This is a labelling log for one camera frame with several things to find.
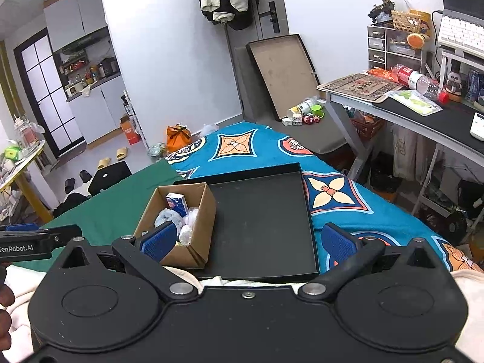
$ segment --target white cabinet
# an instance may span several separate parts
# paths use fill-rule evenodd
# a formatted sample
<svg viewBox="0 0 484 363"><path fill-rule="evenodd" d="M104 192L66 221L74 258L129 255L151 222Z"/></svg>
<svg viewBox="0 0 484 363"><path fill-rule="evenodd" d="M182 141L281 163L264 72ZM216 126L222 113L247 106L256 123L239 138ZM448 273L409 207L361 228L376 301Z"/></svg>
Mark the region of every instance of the white cabinet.
<svg viewBox="0 0 484 363"><path fill-rule="evenodd" d="M59 0L46 7L44 14L52 50L57 51L86 35L77 0Z"/></svg>
<svg viewBox="0 0 484 363"><path fill-rule="evenodd" d="M93 88L89 96L81 95L68 104L87 143L117 128L100 86Z"/></svg>
<svg viewBox="0 0 484 363"><path fill-rule="evenodd" d="M123 82L123 77L118 76L117 78L111 79L106 83L101 84L101 90L106 99L107 108L110 110L111 116L113 117L116 127L119 127L121 122L119 121L121 117L126 114L124 110L123 101L121 95L126 89Z"/></svg>
<svg viewBox="0 0 484 363"><path fill-rule="evenodd" d="M106 27L102 0L77 0L86 34Z"/></svg>

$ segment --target door handle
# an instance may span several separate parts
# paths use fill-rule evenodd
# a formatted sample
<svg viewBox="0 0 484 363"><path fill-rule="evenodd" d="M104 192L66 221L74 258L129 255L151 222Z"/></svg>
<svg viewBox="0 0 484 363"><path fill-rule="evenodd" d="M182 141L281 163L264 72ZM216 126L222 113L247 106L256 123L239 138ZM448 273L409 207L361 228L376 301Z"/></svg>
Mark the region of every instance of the door handle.
<svg viewBox="0 0 484 363"><path fill-rule="evenodd" d="M275 1L269 1L269 9L270 10L267 11L267 12L260 13L259 17L263 18L263 17L266 17L266 16L270 16L270 21L273 24L274 33L280 33L281 29L279 27L279 22L277 20L277 10L275 8Z"/></svg>

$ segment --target frosted glass panel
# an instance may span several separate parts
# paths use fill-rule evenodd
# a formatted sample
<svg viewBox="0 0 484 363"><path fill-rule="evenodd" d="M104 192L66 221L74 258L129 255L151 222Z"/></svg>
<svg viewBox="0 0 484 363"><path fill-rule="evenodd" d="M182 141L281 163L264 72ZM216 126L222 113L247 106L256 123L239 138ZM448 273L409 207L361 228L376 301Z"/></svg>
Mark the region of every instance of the frosted glass panel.
<svg viewBox="0 0 484 363"><path fill-rule="evenodd" d="M45 81L47 82L47 87L49 88L49 93L62 87L61 80L59 79L59 74L57 73L57 68L54 63L54 58L50 57L44 62L40 63L42 67L42 72L44 73Z"/></svg>
<svg viewBox="0 0 484 363"><path fill-rule="evenodd" d="M37 60L37 54L35 53L35 48L33 45L30 45L22 52L22 58L24 60L25 70L29 70L34 65L39 64L39 60Z"/></svg>
<svg viewBox="0 0 484 363"><path fill-rule="evenodd" d="M35 50L37 50L37 57L39 58L39 61L45 60L47 57L52 56L49 38L47 35L35 43Z"/></svg>
<svg viewBox="0 0 484 363"><path fill-rule="evenodd" d="M49 128L49 131L53 131L61 125L61 120L59 119L56 109L54 108L54 104L49 96L40 101L39 108L42 112L42 116L44 116L44 120L45 123L47 123L47 128Z"/></svg>
<svg viewBox="0 0 484 363"><path fill-rule="evenodd" d="M62 150L64 147L71 144L64 127L57 128L55 131L51 132L51 134L59 150Z"/></svg>
<svg viewBox="0 0 484 363"><path fill-rule="evenodd" d="M54 101L54 105L57 109L57 113L60 116L62 123L69 121L74 115L71 112L71 108L69 104L65 101L67 96L63 88L60 88L57 91L54 91L51 95L52 100Z"/></svg>
<svg viewBox="0 0 484 363"><path fill-rule="evenodd" d="M68 123L65 123L64 127L67 130L69 138L71 138L72 141L81 138L82 133L81 131L79 131L79 127L77 126L77 123L74 119L69 121Z"/></svg>
<svg viewBox="0 0 484 363"><path fill-rule="evenodd" d="M40 65L28 71L27 75L32 86L33 94L35 95L35 99L38 102L49 94L49 90L47 90L47 86L45 85L42 71L40 70Z"/></svg>

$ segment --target patterned bedspread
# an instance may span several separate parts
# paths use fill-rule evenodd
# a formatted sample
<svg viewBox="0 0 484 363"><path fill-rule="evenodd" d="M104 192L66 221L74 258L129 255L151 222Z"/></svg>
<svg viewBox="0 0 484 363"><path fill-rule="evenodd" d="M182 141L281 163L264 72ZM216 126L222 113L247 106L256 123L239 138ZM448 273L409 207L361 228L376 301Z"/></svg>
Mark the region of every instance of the patterned bedspread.
<svg viewBox="0 0 484 363"><path fill-rule="evenodd" d="M358 237L371 231L371 235L387 245L406 245L413 237L424 237L450 271L480 270L420 220L348 179L299 142L270 127L246 122L234 124L165 159L185 178L299 162L322 273L336 264L321 244L321 229L328 222Z"/></svg>

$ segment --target wicker basket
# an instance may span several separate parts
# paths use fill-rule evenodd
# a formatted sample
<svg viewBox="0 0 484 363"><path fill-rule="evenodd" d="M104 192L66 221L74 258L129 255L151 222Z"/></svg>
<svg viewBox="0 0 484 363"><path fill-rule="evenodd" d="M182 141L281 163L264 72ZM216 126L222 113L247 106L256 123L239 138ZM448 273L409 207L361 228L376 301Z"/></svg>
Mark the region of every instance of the wicker basket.
<svg viewBox="0 0 484 363"><path fill-rule="evenodd" d="M362 141L367 141L373 138L380 129L385 125L386 120L380 119L375 123L362 123L359 120L354 118L351 119L354 127L356 128L356 132Z"/></svg>
<svg viewBox="0 0 484 363"><path fill-rule="evenodd" d="M408 31L410 33L420 33L420 23L422 17L415 13L391 11L394 28L397 30Z"/></svg>

